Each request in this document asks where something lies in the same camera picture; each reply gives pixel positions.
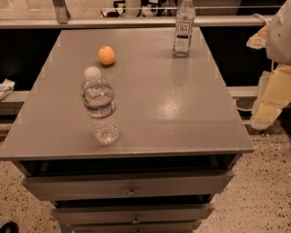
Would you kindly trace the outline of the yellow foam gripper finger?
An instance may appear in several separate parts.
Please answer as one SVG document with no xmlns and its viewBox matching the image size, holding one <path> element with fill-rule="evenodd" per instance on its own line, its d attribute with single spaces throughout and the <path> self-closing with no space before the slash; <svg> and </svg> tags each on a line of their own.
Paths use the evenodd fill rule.
<svg viewBox="0 0 291 233">
<path fill-rule="evenodd" d="M 279 64 L 272 72 L 264 71 L 258 83 L 250 125 L 266 129 L 273 125 L 291 102 L 291 65 Z"/>
<path fill-rule="evenodd" d="M 266 24 L 257 33 L 255 33 L 253 36 L 251 36 L 247 40 L 246 45 L 249 48 L 256 49 L 256 50 L 264 49 L 267 44 L 268 31 L 269 31 L 269 24 Z"/>
</svg>

